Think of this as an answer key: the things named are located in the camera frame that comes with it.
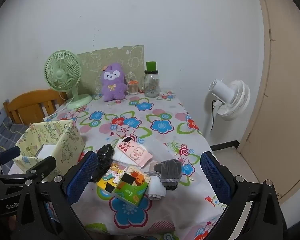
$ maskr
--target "colorful toy box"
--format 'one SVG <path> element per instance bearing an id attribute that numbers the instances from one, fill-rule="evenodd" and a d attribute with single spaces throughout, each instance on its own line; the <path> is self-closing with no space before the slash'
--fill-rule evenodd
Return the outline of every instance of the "colorful toy box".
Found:
<path id="1" fill-rule="evenodd" d="M 129 166 L 112 191 L 112 195 L 127 204 L 138 206 L 149 182 L 149 175 L 141 172 L 136 166 Z"/>

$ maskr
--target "gray glove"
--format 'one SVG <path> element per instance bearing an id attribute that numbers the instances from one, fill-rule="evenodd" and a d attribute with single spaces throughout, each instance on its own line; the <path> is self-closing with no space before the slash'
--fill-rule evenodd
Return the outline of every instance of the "gray glove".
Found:
<path id="1" fill-rule="evenodd" d="M 164 187 L 174 190 L 182 176 L 182 163 L 175 159 L 163 161 L 154 166 L 154 171 L 161 174 L 160 181 Z"/>

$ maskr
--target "fan power cord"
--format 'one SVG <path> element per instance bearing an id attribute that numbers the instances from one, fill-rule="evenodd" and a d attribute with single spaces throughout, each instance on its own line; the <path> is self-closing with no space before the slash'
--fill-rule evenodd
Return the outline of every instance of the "fan power cord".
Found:
<path id="1" fill-rule="evenodd" d="M 214 114 L 213 114 L 213 103 L 215 103 L 216 102 L 216 100 L 212 100 L 212 103 L 211 103 L 211 109 L 212 109 L 212 127 L 211 127 L 211 130 L 210 131 L 212 131 L 212 128 L 213 128 L 213 125 L 214 125 Z"/>
<path id="2" fill-rule="evenodd" d="M 67 101 L 68 99 L 64 99 L 61 95 L 61 93 L 59 92 L 59 96 L 64 100 L 64 101 Z"/>
<path id="3" fill-rule="evenodd" d="M 61 110 L 59 110 L 59 111 L 57 111 L 57 112 L 55 112 L 55 113 L 49 115 L 47 118 L 50 118 L 52 115 L 57 114 L 57 113 L 60 113 L 61 111 L 65 110 L 65 109 L 69 106 L 69 104 L 72 102 L 73 99 L 74 99 L 74 97 L 72 97 L 72 98 L 70 99 L 70 101 L 68 100 L 69 103 L 66 103 L 66 105 L 65 105 Z"/>

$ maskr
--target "yellow ribbon bow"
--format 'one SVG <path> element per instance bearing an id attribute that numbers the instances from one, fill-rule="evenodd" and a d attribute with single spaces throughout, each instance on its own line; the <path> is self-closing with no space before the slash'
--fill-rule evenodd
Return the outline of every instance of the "yellow ribbon bow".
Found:
<path id="1" fill-rule="evenodd" d="M 110 88 L 110 91 L 114 91 L 114 88 L 116 87 L 117 85 L 114 84 L 114 85 L 109 85 L 108 88 Z"/>

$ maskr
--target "tissue box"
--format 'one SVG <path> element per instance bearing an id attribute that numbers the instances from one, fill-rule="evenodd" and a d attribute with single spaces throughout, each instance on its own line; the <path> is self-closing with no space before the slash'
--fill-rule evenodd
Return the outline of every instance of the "tissue box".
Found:
<path id="1" fill-rule="evenodd" d="M 141 172 L 136 166 L 129 166 L 118 185 L 112 191 L 112 196 L 121 199 L 129 205 L 138 206 L 150 179 L 149 175 Z"/>
<path id="2" fill-rule="evenodd" d="M 16 143 L 21 154 L 13 161 L 26 172 L 44 159 L 36 157 L 43 145 L 55 145 L 50 155 L 57 162 L 55 170 L 45 178 L 46 181 L 51 181 L 57 175 L 64 176 L 78 163 L 84 148 L 80 132 L 72 120 L 34 123 Z"/>

